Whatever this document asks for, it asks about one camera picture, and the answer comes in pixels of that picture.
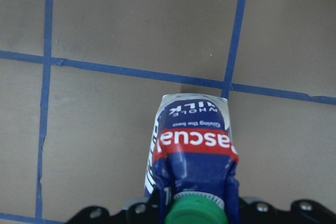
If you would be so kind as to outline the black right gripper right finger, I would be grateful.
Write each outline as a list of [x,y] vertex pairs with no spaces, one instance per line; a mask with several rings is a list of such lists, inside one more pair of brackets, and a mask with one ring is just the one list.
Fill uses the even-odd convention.
[[335,212],[311,199],[298,199],[281,210],[257,197],[239,199],[241,223],[335,223]]

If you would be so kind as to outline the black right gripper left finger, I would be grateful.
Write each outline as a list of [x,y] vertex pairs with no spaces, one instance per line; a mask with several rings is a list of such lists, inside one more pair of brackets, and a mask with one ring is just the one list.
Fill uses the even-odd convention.
[[143,197],[130,200],[114,215],[101,206],[86,207],[66,223],[159,223],[159,211],[160,200],[157,197]]

